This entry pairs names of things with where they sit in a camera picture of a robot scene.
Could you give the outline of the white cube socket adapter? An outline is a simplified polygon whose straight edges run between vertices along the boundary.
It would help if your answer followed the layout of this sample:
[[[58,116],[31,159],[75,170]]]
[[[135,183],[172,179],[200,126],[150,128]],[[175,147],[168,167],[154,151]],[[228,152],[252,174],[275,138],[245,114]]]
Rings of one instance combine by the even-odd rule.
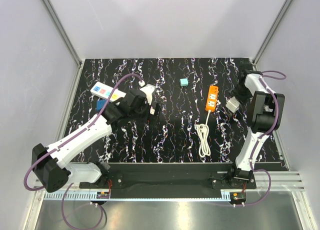
[[[233,96],[226,102],[225,106],[228,110],[230,110],[234,114],[239,110],[241,103],[237,100],[235,96]]]

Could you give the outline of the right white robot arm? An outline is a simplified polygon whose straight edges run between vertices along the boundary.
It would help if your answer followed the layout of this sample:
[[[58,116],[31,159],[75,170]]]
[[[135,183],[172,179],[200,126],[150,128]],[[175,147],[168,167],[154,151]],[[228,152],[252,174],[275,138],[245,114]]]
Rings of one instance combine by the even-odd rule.
[[[246,113],[247,136],[226,176],[231,188],[240,189],[254,179],[258,154],[281,123],[285,96],[272,90],[264,77],[264,73],[254,70],[251,63],[245,63],[239,68],[237,85],[229,92],[226,107],[232,113],[241,105],[249,104]]]

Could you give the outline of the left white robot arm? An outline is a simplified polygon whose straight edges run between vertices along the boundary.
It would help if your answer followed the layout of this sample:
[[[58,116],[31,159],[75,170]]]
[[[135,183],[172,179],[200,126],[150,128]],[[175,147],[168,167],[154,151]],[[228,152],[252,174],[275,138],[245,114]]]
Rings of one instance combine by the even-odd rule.
[[[108,137],[129,123],[140,121],[154,126],[161,111],[160,104],[152,106],[156,88],[147,84],[132,89],[125,96],[110,102],[87,123],[63,139],[32,149],[32,171],[48,193],[54,193],[67,184],[82,183],[104,188],[110,180],[110,166],[99,162],[72,162],[80,152]]]

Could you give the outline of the orange power strip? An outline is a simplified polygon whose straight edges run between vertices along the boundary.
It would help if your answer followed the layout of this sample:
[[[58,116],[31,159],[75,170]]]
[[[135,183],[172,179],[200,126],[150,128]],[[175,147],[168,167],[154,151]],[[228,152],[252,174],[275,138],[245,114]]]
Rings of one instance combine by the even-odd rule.
[[[219,88],[215,85],[210,85],[208,90],[207,101],[205,105],[205,110],[207,112],[213,113],[216,109],[217,100],[218,100]]]

